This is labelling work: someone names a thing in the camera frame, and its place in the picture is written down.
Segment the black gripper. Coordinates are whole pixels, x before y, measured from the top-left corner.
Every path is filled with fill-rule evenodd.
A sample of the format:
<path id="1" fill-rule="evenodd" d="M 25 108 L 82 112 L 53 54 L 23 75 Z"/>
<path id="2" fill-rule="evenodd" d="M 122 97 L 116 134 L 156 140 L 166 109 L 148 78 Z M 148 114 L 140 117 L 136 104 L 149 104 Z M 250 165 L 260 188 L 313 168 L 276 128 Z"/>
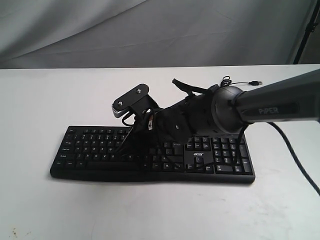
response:
<path id="1" fill-rule="evenodd" d="M 148 104 L 139 121 L 139 136 L 153 144 L 175 141 L 186 144 L 193 136 L 213 136 L 215 121 L 212 114 L 211 94 L 187 96 L 167 108 Z M 129 128 L 114 154 L 136 152 L 135 128 Z"/>

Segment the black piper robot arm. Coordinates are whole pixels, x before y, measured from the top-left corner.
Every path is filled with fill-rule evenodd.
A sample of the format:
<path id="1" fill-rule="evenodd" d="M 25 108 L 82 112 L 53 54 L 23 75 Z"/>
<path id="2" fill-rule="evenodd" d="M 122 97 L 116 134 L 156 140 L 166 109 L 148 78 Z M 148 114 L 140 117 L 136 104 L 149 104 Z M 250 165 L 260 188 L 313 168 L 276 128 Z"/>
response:
<path id="1" fill-rule="evenodd" d="M 320 118 L 320 72 L 314 70 L 254 90 L 228 85 L 201 88 L 177 79 L 186 97 L 166 108 L 142 83 L 112 104 L 116 118 L 134 116 L 124 148 L 161 142 L 187 143 L 193 136 L 239 134 L 254 123 L 317 121 Z"/>

